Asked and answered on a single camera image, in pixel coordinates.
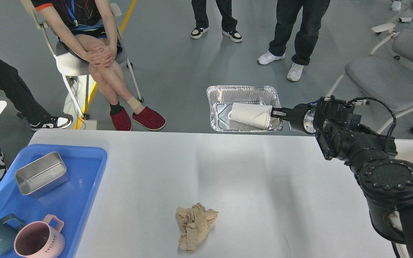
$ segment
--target person's hands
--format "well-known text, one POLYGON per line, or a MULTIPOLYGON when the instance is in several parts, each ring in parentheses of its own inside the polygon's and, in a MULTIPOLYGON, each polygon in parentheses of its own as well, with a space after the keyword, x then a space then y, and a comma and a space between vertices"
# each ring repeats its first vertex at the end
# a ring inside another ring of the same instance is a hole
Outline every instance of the person's hands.
POLYGON ((109 68, 114 62, 113 50, 109 46, 97 46, 87 52, 87 60, 98 69, 109 68))

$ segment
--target red shoe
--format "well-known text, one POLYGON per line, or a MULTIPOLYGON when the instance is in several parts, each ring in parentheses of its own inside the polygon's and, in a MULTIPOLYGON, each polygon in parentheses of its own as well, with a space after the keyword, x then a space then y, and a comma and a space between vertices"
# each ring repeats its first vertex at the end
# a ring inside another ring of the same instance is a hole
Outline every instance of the red shoe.
POLYGON ((145 107, 138 115, 133 113, 132 117, 135 122, 150 131, 159 131, 166 124, 165 119, 159 113, 148 107, 145 107))
POLYGON ((114 127, 117 131, 131 131, 132 130, 132 121, 128 116, 125 109, 122 107, 122 110, 117 114, 111 114, 111 119, 113 120, 114 127))

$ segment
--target black robotic arm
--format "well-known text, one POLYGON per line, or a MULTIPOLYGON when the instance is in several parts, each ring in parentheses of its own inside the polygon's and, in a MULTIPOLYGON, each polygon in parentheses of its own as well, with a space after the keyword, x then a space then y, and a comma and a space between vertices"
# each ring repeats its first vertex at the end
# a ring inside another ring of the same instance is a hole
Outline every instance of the black robotic arm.
POLYGON ((326 160, 343 160, 366 197, 376 232, 406 244, 413 258, 413 163, 394 159, 397 152, 391 131, 381 135, 360 124, 361 116, 353 113, 353 102, 358 99, 322 97, 292 109, 273 108, 271 116, 288 121, 294 130, 315 134, 326 160), (391 220, 395 212, 402 230, 391 220))

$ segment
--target black sock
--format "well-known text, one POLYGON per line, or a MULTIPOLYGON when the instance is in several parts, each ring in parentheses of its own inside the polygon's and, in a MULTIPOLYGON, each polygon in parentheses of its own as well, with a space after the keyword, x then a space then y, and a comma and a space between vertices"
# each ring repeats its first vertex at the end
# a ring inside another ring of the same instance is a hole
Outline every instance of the black sock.
POLYGON ((120 111, 122 110, 122 106, 119 104, 119 102, 116 105, 109 104, 109 106, 111 107, 111 114, 113 115, 120 113, 120 111))

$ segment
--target t-shirt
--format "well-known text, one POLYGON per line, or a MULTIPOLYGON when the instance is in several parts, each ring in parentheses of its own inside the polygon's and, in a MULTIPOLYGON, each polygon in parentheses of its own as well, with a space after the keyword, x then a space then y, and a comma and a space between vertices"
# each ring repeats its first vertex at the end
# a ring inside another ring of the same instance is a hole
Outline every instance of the t-shirt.
POLYGON ((78 24, 87 26, 95 25, 101 19, 94 0, 31 0, 31 2, 37 11, 53 6, 70 29, 76 27, 72 16, 76 18, 78 24))

